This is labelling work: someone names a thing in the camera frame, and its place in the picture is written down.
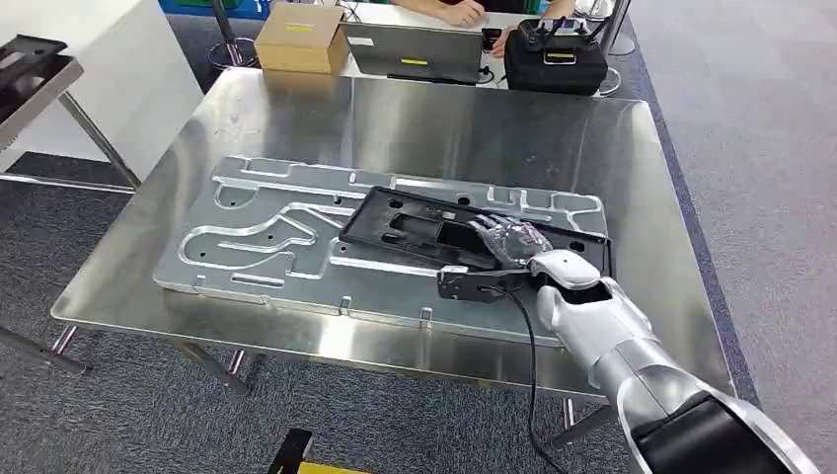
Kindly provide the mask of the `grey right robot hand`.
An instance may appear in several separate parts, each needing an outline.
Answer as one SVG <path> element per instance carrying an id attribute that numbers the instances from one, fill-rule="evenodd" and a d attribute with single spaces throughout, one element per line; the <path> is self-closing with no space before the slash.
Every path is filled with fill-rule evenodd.
<path id="1" fill-rule="evenodd" d="M 553 250 L 550 241 L 531 223 L 513 216 L 478 214 L 468 225 L 504 269 L 525 268 L 534 256 Z"/>

